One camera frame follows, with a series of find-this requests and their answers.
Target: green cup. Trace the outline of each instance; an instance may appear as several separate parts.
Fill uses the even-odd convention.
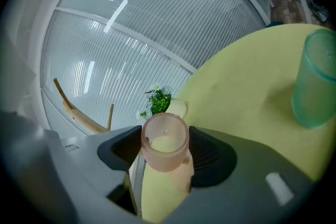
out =
[[[292,107],[303,126],[317,128],[336,113],[336,33],[319,29],[304,43]]]

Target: round table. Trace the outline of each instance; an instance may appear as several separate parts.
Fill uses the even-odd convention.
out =
[[[318,181],[335,146],[336,117],[309,130],[295,119],[291,96],[306,36],[321,28],[287,24],[245,36],[208,60],[177,98],[184,121],[264,143]],[[171,178],[146,165],[142,216],[160,222],[186,197]]]

